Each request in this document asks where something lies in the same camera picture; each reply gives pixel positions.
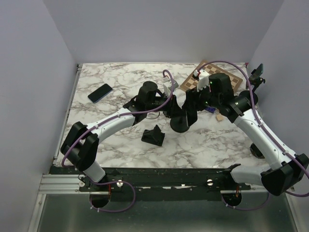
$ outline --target gray wall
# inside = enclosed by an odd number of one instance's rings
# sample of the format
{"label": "gray wall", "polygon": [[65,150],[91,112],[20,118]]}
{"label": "gray wall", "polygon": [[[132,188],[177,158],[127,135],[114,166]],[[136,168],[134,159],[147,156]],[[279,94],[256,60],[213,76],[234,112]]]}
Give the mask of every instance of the gray wall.
{"label": "gray wall", "polygon": [[247,62],[283,0],[44,0],[78,62]]}
{"label": "gray wall", "polygon": [[[266,84],[258,90],[267,124],[297,153],[309,154],[309,1],[285,0],[258,46],[250,69],[264,63]],[[306,177],[296,185],[309,191]],[[309,228],[309,199],[298,199]]]}
{"label": "gray wall", "polygon": [[0,1],[0,226],[27,231],[75,78],[41,0]]}

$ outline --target dark gray floor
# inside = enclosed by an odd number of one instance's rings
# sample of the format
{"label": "dark gray floor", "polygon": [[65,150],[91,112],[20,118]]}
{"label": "dark gray floor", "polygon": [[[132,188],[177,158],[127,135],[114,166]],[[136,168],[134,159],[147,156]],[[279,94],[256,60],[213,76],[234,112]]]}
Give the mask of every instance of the dark gray floor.
{"label": "dark gray floor", "polygon": [[[265,193],[247,193],[242,207],[263,202]],[[121,208],[121,203],[108,207]],[[90,210],[86,195],[46,197],[40,232],[295,232],[284,195],[257,211],[240,212],[222,202],[137,202],[117,214]]]}

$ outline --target smartphone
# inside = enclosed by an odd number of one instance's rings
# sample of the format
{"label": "smartphone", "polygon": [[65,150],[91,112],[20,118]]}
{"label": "smartphone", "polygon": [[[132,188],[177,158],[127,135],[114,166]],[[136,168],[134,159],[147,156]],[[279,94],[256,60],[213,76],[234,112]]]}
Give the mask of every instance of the smartphone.
{"label": "smartphone", "polygon": [[100,88],[95,90],[94,92],[90,93],[88,95],[88,98],[93,102],[97,103],[100,99],[105,97],[107,94],[109,94],[112,91],[112,87],[110,87],[108,84],[102,85]]}

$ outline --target marble table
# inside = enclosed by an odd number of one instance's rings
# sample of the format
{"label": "marble table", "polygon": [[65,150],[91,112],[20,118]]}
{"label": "marble table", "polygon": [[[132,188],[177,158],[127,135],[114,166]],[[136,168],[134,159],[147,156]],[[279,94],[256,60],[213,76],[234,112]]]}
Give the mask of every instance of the marble table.
{"label": "marble table", "polygon": [[[66,137],[72,124],[97,121],[116,112],[137,95],[145,81],[154,81],[163,91],[162,70],[168,69],[179,85],[198,64],[173,63],[97,63],[84,64],[72,101],[66,124]],[[241,73],[227,64],[217,64],[241,78]],[[245,72],[243,63],[237,64]],[[88,94],[104,83],[113,91],[93,104]],[[239,91],[244,90],[245,81]],[[175,90],[179,105],[185,100],[185,92]],[[162,147],[142,142],[145,129],[158,125],[165,139]],[[103,141],[98,147],[97,162],[102,167],[136,168],[226,168],[234,163],[248,166],[265,164],[255,158],[249,150],[250,139],[228,119],[217,122],[215,115],[207,111],[198,113],[198,121],[185,133],[176,133],[169,126],[169,119],[163,114],[158,119],[145,119],[141,123],[121,130]],[[61,166],[63,155],[59,153],[57,166]]]}

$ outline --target cable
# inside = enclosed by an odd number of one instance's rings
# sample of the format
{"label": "cable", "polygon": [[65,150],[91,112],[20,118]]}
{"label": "cable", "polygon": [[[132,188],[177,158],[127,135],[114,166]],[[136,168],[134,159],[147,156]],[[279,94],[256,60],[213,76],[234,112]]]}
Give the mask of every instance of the cable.
{"label": "cable", "polygon": [[157,117],[154,117],[154,118],[151,118],[151,117],[146,117],[146,119],[157,119],[159,116],[160,116],[160,111],[158,111],[159,112],[159,114],[158,114],[158,116]]}
{"label": "cable", "polygon": [[173,91],[174,91],[174,82],[173,82],[173,76],[172,74],[169,72],[169,70],[166,70],[164,69],[162,74],[163,74],[163,77],[165,77],[165,73],[167,73],[169,75],[169,78],[171,80],[171,84],[172,84],[172,87],[171,87],[171,91],[170,91],[170,94],[169,94],[169,97],[167,98],[167,100],[160,106],[158,106],[157,108],[153,109],[153,110],[146,110],[146,111],[139,111],[139,112],[128,112],[128,113],[122,113],[120,115],[115,115],[115,116],[112,116],[100,123],[98,123],[97,125],[91,127],[90,129],[86,130],[73,144],[72,146],[68,149],[68,151],[66,152],[66,154],[64,155],[62,161],[61,161],[61,165],[62,167],[70,167],[68,165],[65,165],[64,162],[65,160],[67,159],[69,153],[73,150],[73,148],[79,143],[79,141],[85,136],[87,135],[90,131],[94,130],[96,127],[99,127],[101,125],[103,125],[104,123],[107,123],[115,118],[118,118],[118,117],[122,117],[122,116],[126,116],[126,115],[139,115],[139,114],[147,114],[147,113],[150,113],[150,112],[154,112],[154,111],[157,111],[159,109],[161,109],[163,106],[165,106],[169,100],[172,98],[172,95],[173,95]]}
{"label": "cable", "polygon": [[231,208],[231,209],[240,210],[240,211],[253,211],[253,210],[258,210],[260,208],[263,208],[268,203],[269,199],[270,199],[270,193],[268,193],[268,196],[267,196],[267,199],[265,200],[265,202],[258,207],[255,207],[255,208],[236,208],[235,206],[231,206],[228,203],[226,203],[226,201],[223,198],[223,195],[221,195],[221,200],[223,201],[223,203],[225,204],[226,207]]}
{"label": "cable", "polygon": [[126,181],[111,181],[111,182],[106,182],[106,183],[96,183],[96,182],[94,182],[94,181],[91,180],[91,179],[90,179],[90,181],[91,181],[91,183],[93,183],[93,184],[95,184],[95,185],[99,185],[99,186],[102,186],[102,185],[110,185],[110,184],[115,184],[115,183],[120,182],[120,183],[124,183],[124,184],[126,184],[126,185],[129,185],[129,186],[131,187],[131,189],[133,190],[133,200],[132,200],[132,202],[130,203],[130,205],[127,206],[127,207],[124,208],[124,209],[109,210],[109,209],[96,208],[96,207],[94,207],[93,204],[92,204],[92,198],[90,198],[90,201],[89,201],[90,204],[91,204],[91,208],[90,208],[90,209],[96,209],[97,211],[107,212],[107,213],[121,213],[121,212],[124,212],[124,211],[128,210],[129,208],[131,208],[131,207],[134,205],[134,203],[135,203],[135,198],[136,198],[136,193],[135,193],[134,187],[133,187],[129,182],[126,182]]}
{"label": "cable", "polygon": [[[212,64],[212,63],[218,63],[218,62],[222,62],[222,63],[227,63],[230,64],[232,66],[234,66],[235,68],[237,68],[241,74],[245,77],[246,81],[247,81],[247,85],[249,87],[249,93],[250,93],[250,100],[251,100],[251,106],[252,106],[252,110],[253,110],[253,114],[254,117],[256,119],[256,121],[260,124],[260,127],[262,128],[262,130],[267,134],[267,136],[276,144],[277,147],[279,147],[279,149],[283,152],[283,154],[285,154],[287,157],[289,157],[291,160],[293,160],[299,167],[300,169],[305,173],[305,175],[307,176],[307,178],[309,179],[309,172],[304,168],[303,165],[301,165],[300,162],[298,162],[297,159],[295,159],[290,153],[288,153],[283,146],[281,146],[281,144],[271,135],[271,133],[266,129],[266,127],[261,123],[259,117],[257,116],[256,110],[255,110],[255,105],[254,105],[254,99],[253,99],[253,91],[252,91],[252,87],[250,85],[250,81],[249,78],[247,76],[247,74],[240,68],[238,67],[236,64],[233,64],[231,62],[228,61],[223,61],[223,60],[215,60],[212,62],[208,62],[206,64],[203,64],[199,69],[198,72],[204,68],[206,65]],[[309,196],[309,192],[306,194],[297,194],[297,193],[292,193],[289,191],[286,191],[286,193],[292,195],[292,196],[296,196],[296,197],[307,197]]]}

